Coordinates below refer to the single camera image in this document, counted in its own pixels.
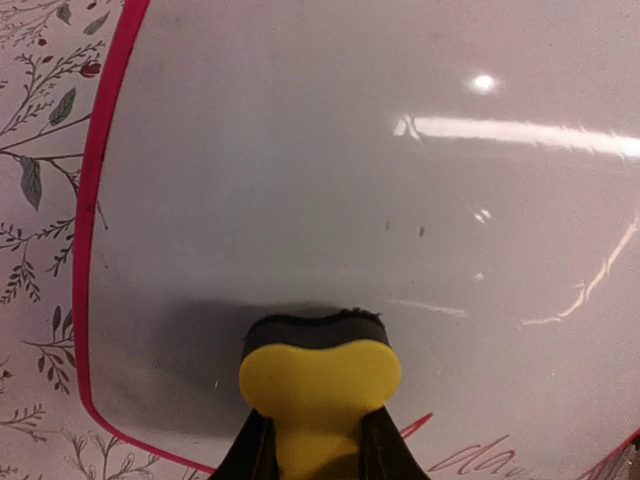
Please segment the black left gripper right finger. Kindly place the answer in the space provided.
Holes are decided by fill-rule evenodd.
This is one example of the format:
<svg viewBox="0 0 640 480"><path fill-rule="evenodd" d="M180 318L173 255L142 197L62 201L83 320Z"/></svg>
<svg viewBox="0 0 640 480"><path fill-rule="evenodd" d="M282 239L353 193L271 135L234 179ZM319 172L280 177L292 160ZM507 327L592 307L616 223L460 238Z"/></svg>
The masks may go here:
<svg viewBox="0 0 640 480"><path fill-rule="evenodd" d="M429 480L385 407L364 417L366 480Z"/></svg>

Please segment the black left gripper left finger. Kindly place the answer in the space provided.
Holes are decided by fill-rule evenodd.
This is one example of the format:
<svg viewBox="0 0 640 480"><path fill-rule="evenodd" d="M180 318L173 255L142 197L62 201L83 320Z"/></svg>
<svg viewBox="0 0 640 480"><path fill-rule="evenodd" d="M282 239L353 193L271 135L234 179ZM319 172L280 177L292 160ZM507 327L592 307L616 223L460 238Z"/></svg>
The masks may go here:
<svg viewBox="0 0 640 480"><path fill-rule="evenodd" d="M252 410L221 464L209 480L273 480L275 429L271 419Z"/></svg>

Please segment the yellow bone-shaped eraser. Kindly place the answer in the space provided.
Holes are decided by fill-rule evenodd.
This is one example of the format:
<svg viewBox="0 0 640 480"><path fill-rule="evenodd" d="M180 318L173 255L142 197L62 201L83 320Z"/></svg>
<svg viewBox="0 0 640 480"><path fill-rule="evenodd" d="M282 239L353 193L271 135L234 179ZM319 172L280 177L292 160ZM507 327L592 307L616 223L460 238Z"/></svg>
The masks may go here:
<svg viewBox="0 0 640 480"><path fill-rule="evenodd" d="M380 316L269 315L244 343L242 396L274 427L282 479L356 479L366 415L384 407L402 368Z"/></svg>

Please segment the pink-framed whiteboard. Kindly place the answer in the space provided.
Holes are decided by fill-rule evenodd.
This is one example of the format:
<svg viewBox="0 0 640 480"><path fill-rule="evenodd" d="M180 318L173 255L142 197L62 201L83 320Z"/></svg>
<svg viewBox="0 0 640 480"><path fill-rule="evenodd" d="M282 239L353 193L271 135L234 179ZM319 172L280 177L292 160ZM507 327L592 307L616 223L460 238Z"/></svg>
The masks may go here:
<svg viewBox="0 0 640 480"><path fill-rule="evenodd" d="M629 473L637 2L125 4L78 196L86 410L211 471L250 325L349 308L430 477Z"/></svg>

